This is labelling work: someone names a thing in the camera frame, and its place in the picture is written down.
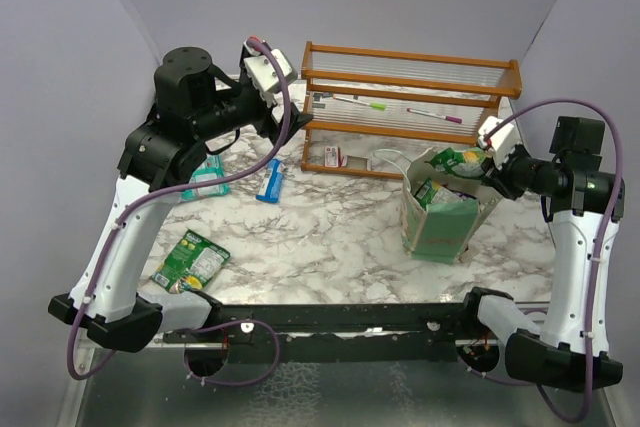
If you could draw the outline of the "Fox's spring tea candy bag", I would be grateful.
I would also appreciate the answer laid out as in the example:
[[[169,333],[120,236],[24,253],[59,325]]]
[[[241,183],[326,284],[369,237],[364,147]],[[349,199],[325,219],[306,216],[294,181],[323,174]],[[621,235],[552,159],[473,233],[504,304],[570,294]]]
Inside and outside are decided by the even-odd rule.
[[[463,179],[481,179],[486,154],[479,148],[454,150],[449,147],[438,151],[427,161],[435,171]]]

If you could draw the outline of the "green beige paper bag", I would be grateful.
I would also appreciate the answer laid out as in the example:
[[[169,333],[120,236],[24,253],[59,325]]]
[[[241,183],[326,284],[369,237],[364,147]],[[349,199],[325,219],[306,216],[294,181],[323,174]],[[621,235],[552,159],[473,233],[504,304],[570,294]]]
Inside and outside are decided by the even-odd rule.
[[[426,149],[414,160],[394,149],[378,149],[373,156],[395,167],[403,177],[400,223],[403,248],[414,259],[453,264],[465,256],[468,243],[494,211],[501,196],[483,186],[480,179],[463,179],[435,171],[427,161],[444,149]],[[478,199],[421,207],[414,194],[431,177],[451,191],[463,191]]]

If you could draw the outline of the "green Fox's candy bag back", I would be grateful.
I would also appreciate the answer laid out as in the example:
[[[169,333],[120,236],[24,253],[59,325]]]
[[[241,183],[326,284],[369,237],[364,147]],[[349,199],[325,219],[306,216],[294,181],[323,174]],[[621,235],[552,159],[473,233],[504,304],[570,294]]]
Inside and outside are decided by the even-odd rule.
[[[462,202],[463,198],[442,184],[428,177],[414,194],[418,204],[426,209],[429,205],[452,204]]]

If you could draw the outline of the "purple snack bag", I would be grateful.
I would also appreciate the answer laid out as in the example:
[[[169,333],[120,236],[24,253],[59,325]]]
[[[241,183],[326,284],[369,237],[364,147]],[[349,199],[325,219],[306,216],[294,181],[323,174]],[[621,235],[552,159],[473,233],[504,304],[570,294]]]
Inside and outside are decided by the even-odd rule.
[[[467,192],[458,191],[458,190],[455,190],[455,191],[453,191],[453,192],[454,192],[458,197],[460,197],[460,198],[461,198],[461,199],[463,199],[463,200],[467,200],[467,199],[474,199],[474,200],[477,200],[477,199],[478,199],[475,195],[473,195],[473,194],[469,194],[469,193],[467,193]]]

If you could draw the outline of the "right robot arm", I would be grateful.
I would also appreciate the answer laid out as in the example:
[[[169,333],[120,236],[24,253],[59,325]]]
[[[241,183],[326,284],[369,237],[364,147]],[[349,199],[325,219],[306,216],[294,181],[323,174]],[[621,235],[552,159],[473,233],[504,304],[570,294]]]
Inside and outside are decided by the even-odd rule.
[[[546,317],[536,324],[503,292],[475,287],[464,298],[461,330],[493,335],[505,347],[510,377],[571,392],[619,383],[623,366],[609,356],[605,326],[610,252],[624,213],[624,188],[601,171],[603,122],[561,116],[550,161],[532,157],[514,125],[497,117],[480,127],[487,154],[483,184],[516,200],[532,192],[547,202],[555,248]]]

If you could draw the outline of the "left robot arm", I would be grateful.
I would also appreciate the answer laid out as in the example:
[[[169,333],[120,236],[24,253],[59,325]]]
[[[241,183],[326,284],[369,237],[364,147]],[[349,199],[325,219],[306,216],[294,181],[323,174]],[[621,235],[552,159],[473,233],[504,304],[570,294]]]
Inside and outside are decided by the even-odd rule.
[[[208,141],[253,126],[280,148],[312,119],[288,96],[298,74],[280,50],[249,39],[239,67],[233,80],[207,51],[179,47],[154,73],[154,104],[125,141],[111,211],[91,260],[71,291],[48,306],[103,348],[135,353],[163,332],[188,330],[202,342],[220,332],[209,296],[137,289],[159,229],[204,162]]]

